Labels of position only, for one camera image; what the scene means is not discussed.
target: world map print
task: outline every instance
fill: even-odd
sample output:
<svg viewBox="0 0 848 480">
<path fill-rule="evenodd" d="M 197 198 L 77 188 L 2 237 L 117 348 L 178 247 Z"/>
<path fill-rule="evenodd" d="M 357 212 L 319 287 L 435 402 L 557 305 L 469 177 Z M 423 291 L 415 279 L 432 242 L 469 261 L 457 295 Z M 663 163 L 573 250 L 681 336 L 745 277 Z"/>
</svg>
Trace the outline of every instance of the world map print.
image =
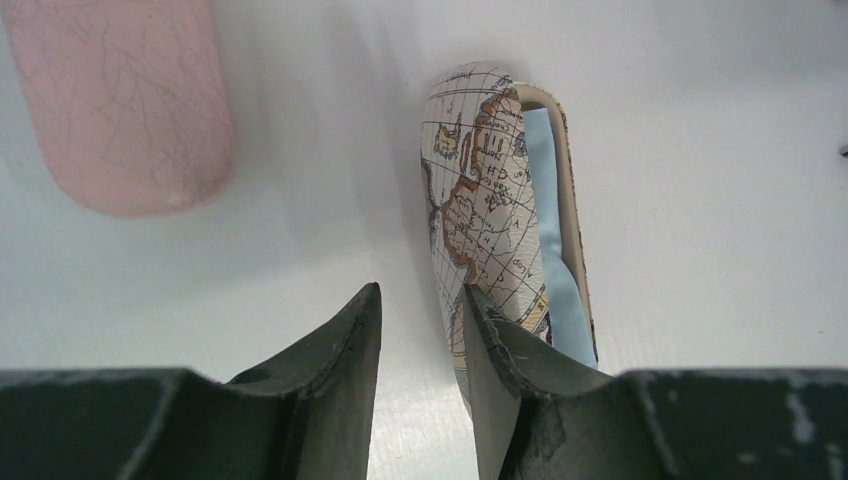
<svg viewBox="0 0 848 480">
<path fill-rule="evenodd" d="M 452 71 L 428 99 L 421 142 L 436 286 L 467 399 L 465 283 L 550 343 L 521 103 L 507 73 L 480 63 Z"/>
</svg>

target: small black object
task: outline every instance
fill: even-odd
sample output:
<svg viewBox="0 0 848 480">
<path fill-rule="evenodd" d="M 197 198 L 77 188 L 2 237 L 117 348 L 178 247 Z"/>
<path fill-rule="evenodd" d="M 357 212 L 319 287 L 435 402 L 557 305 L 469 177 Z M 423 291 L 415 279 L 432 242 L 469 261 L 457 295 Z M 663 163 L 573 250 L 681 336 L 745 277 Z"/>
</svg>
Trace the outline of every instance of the small black object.
<svg viewBox="0 0 848 480">
<path fill-rule="evenodd" d="M 848 372 L 637 371 L 560 354 L 465 287 L 482 480 L 842 478 Z"/>
<path fill-rule="evenodd" d="M 0 373 L 0 478 L 362 479 L 380 289 L 229 384 L 190 370 Z"/>
</svg>

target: white table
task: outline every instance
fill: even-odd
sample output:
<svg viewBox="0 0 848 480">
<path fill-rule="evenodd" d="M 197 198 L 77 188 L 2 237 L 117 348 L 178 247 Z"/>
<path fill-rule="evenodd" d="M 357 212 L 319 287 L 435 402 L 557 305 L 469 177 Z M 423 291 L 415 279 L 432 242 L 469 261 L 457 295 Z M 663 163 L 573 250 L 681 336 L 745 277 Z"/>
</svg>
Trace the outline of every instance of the white table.
<svg viewBox="0 0 848 480">
<path fill-rule="evenodd" d="M 418 125 L 439 75 L 478 59 L 568 112 L 603 370 L 848 366 L 848 6 L 213 3 L 237 177 L 176 218 L 115 220 L 57 191 L 0 40 L 0 367 L 226 380 L 376 280 L 370 476 L 475 478 Z"/>
</svg>

